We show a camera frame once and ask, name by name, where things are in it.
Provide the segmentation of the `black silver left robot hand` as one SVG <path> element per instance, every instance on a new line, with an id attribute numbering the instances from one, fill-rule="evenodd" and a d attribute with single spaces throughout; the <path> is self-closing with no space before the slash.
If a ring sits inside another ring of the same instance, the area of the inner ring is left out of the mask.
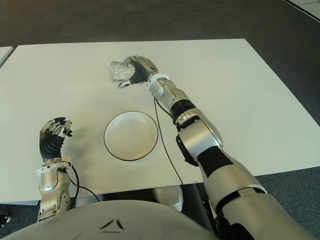
<path id="1" fill-rule="evenodd" d="M 39 132 L 39 152 L 43 163 L 61 159 L 61 149 L 66 137 L 72 137 L 72 122 L 65 117 L 49 120 Z"/>

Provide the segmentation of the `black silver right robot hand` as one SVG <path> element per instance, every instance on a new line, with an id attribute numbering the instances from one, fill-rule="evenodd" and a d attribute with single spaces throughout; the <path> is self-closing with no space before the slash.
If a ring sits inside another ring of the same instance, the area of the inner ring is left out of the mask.
<path id="1" fill-rule="evenodd" d="M 150 59 L 143 56 L 133 55 L 127 57 L 124 60 L 124 63 L 133 65 L 134 73 L 129 79 L 124 80 L 118 85 L 119 89 L 147 82 L 149 78 L 159 72 L 155 64 Z"/>

